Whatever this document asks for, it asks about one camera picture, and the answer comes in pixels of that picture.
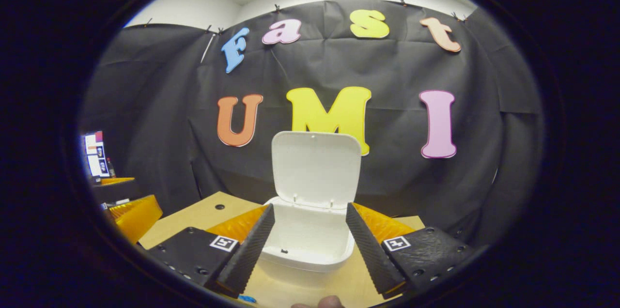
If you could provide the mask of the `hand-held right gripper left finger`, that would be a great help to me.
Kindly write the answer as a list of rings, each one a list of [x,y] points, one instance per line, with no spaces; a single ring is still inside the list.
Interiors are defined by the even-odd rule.
[[[275,210],[267,204],[207,230],[186,227],[147,252],[180,277],[236,299],[245,291],[274,224]]]

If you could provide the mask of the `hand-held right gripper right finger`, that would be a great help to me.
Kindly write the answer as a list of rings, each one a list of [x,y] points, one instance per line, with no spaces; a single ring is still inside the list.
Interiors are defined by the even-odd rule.
[[[354,202],[347,204],[345,221],[384,299],[423,295],[441,287],[489,248],[469,246],[434,226],[414,230]]]

